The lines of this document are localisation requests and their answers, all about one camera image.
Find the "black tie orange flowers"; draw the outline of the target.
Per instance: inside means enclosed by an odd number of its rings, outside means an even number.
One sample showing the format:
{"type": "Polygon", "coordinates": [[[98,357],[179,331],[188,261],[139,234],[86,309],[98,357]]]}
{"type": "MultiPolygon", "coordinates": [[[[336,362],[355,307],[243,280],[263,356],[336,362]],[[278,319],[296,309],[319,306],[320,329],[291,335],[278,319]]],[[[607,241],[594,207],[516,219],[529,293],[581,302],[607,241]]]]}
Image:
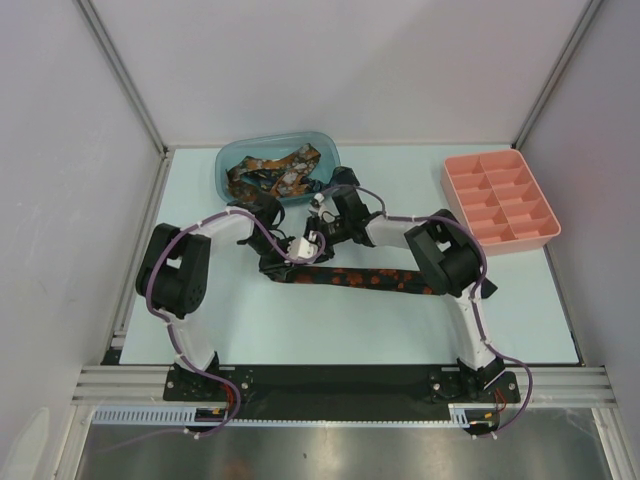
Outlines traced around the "black tie orange flowers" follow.
{"type": "Polygon", "coordinates": [[[337,268],[298,265],[294,271],[295,282],[287,284],[329,285],[374,291],[390,291],[416,295],[452,295],[459,297],[462,290],[475,283],[474,280],[464,286],[455,285],[449,280],[425,275],[419,270],[376,269],[376,268],[337,268]]]}

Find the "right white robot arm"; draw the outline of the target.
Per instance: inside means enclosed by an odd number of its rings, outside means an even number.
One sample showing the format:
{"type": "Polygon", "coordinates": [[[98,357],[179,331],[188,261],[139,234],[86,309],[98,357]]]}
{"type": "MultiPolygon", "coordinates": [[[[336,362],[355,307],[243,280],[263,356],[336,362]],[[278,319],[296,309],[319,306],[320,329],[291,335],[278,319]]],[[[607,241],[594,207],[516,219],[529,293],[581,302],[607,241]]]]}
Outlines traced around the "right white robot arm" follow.
{"type": "Polygon", "coordinates": [[[332,200],[336,212],[326,206],[325,195],[316,194],[307,220],[307,233],[325,238],[326,259],[335,245],[351,241],[407,250],[417,269],[313,267],[303,276],[318,284],[450,297],[462,391],[473,401],[486,400],[497,389],[504,362],[487,345],[480,305],[486,256],[474,237],[446,209],[422,219],[371,212],[355,187],[336,190],[332,200]]]}

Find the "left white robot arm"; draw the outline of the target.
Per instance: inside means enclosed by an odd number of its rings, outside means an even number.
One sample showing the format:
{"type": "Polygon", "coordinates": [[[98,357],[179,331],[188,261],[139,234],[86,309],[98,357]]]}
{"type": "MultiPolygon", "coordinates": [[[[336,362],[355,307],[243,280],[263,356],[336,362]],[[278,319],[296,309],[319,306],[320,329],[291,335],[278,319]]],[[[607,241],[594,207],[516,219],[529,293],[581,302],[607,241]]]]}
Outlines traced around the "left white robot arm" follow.
{"type": "Polygon", "coordinates": [[[145,298],[148,311],[165,325],[176,363],[190,370],[185,385],[199,399],[214,397],[221,387],[220,374],[209,368],[216,351],[206,327],[189,318],[205,298],[214,251],[246,244],[283,267],[308,265],[324,252],[326,239],[317,230],[298,238],[274,237],[272,231],[283,216],[276,198],[260,194],[250,203],[234,201],[191,226],[160,223],[152,231],[135,289],[145,298]]]}

